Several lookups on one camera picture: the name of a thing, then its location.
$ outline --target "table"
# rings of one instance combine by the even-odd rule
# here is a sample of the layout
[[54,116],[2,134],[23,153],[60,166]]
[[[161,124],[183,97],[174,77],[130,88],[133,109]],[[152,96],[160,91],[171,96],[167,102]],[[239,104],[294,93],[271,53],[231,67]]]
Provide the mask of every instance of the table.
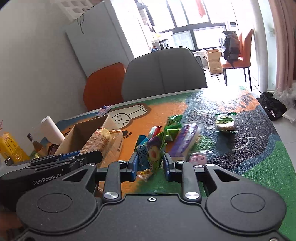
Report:
[[[215,114],[237,112],[238,133],[214,133]],[[182,122],[204,122],[193,150],[211,150],[208,162],[243,175],[278,192],[287,204],[281,233],[296,240],[296,174],[289,155],[268,116],[244,87],[206,88],[145,98],[113,106],[109,113],[124,134],[121,160],[129,160],[139,135],[153,126],[164,126],[168,116],[184,114]],[[94,112],[59,121],[63,134],[78,122],[89,120]],[[179,183],[168,183],[160,170],[148,182],[123,183],[126,193],[180,193]]]

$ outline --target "metal screw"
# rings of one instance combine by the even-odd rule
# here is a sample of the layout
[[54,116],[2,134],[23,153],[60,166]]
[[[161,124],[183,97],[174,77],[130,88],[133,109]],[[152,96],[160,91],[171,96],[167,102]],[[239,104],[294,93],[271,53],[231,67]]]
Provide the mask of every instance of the metal screw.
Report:
[[115,199],[115,198],[118,198],[118,193],[116,192],[106,192],[104,194],[104,198],[107,198],[107,199]]
[[156,201],[156,198],[155,197],[150,197],[150,198],[148,198],[148,201],[155,202]]
[[197,192],[188,192],[185,194],[185,197],[193,200],[193,199],[198,199],[200,195]]

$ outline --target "cardboard box on floor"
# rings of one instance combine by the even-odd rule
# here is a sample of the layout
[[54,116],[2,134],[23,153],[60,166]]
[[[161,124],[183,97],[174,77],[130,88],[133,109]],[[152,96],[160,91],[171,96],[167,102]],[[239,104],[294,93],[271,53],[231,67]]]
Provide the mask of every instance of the cardboard box on floor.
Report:
[[[100,128],[120,130],[109,115],[78,123],[68,133],[65,140],[55,152],[55,155],[81,150],[95,130]],[[112,141],[108,153],[98,167],[107,167],[111,162],[118,160],[122,142],[123,134],[120,131],[116,139]]]
[[221,51],[218,49],[210,49],[206,51],[207,64],[211,74],[221,74],[223,69],[220,64]]

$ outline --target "gray chair backrest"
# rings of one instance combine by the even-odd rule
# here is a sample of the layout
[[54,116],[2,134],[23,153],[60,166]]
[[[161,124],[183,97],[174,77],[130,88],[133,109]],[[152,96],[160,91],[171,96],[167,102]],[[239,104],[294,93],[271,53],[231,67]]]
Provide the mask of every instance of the gray chair backrest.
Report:
[[130,101],[206,87],[204,70],[191,50],[172,47],[132,60],[125,73],[121,93],[124,101]]

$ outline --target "green snack package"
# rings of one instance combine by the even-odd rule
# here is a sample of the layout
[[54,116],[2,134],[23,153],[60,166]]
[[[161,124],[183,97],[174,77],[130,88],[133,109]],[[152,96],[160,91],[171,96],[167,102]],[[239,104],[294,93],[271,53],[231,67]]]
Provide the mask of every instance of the green snack package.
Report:
[[164,127],[164,131],[166,132],[166,141],[173,141],[176,136],[178,135],[178,132],[180,128],[182,127],[182,124],[180,123],[183,115],[173,115],[169,116],[167,123]]
[[231,133],[237,133],[235,129],[235,118],[237,116],[236,112],[227,113],[227,114],[216,114],[216,127],[220,131],[227,131]]
[[159,169],[164,156],[164,147],[166,146],[165,133],[166,131],[163,131],[147,142],[147,159],[149,161],[149,168],[153,173]]

